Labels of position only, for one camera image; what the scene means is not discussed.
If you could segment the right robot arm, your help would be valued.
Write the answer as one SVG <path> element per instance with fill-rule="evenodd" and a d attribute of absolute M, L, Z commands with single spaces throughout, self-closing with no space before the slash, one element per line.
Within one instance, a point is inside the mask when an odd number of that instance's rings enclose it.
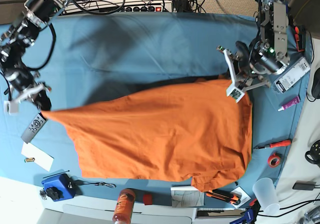
<path fill-rule="evenodd" d="M 7 83 L 4 103 L 7 113 L 17 113 L 19 103 L 29 101 L 39 110 L 48 111 L 52 104 L 47 96 L 50 87 L 45 82 L 37 82 L 39 70 L 50 61 L 57 36 L 52 19 L 59 16 L 67 7 L 69 0 L 26 0 L 25 11 L 0 36 L 0 74 Z M 44 29 L 49 28 L 52 43 L 48 56 L 39 67 L 28 67 L 22 61 L 26 48 L 34 45 Z"/>

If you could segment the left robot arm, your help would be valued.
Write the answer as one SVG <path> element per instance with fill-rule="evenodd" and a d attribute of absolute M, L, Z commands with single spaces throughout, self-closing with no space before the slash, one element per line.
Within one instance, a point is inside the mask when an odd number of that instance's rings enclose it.
<path fill-rule="evenodd" d="M 240 54 L 236 78 L 241 82 L 261 75 L 280 75 L 290 64 L 287 48 L 287 1 L 256 1 L 257 35 L 248 46 L 243 42 L 236 42 Z"/>

